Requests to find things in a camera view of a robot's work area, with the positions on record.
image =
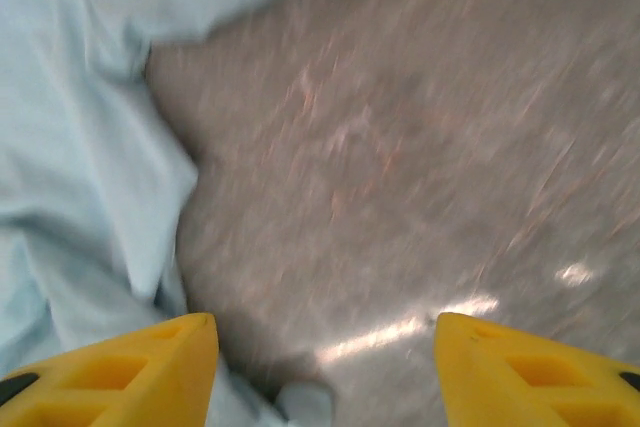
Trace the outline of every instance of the speckled floor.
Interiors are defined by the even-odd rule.
[[[286,0],[156,49],[192,307],[339,427],[446,425],[443,310],[640,363],[639,72],[640,0]]]

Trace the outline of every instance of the gray floor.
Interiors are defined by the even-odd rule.
[[[640,0],[286,0],[149,79],[195,309],[267,392],[443,426],[453,310],[640,363]]]

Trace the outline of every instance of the light blue cloth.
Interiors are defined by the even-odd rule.
[[[0,0],[0,375],[186,312],[174,237],[196,170],[142,70],[151,42],[266,1]],[[329,425],[323,390],[280,400]],[[213,425],[281,412],[220,365]]]

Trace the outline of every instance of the blurry floor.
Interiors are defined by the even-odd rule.
[[[640,363],[640,0],[287,0],[149,78],[192,307],[338,426],[444,426],[454,310]]]

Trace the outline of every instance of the yellow plastic part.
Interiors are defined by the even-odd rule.
[[[2,427],[204,425],[218,357],[213,316],[191,314],[33,364]]]
[[[442,314],[435,358],[450,427],[640,426],[638,367],[459,314]]]

